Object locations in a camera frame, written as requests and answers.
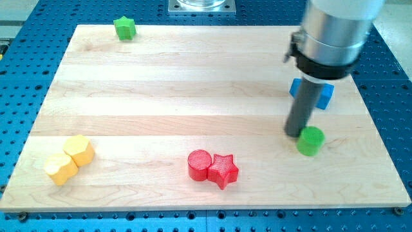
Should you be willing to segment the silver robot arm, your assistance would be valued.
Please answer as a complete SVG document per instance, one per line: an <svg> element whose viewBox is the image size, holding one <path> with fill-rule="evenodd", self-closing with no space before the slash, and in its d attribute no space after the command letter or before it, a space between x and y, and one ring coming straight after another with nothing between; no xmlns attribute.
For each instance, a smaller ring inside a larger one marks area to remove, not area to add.
<svg viewBox="0 0 412 232"><path fill-rule="evenodd" d="M309 0L298 31L291 34L284 62L322 80L347 76L385 0Z"/></svg>

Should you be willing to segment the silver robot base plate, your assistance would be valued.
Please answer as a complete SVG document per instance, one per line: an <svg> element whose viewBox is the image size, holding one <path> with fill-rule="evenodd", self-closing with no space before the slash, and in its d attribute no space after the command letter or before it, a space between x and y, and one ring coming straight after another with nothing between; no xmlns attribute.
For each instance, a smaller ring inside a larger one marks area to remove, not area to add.
<svg viewBox="0 0 412 232"><path fill-rule="evenodd" d="M168 0L170 14L236 13L235 0Z"/></svg>

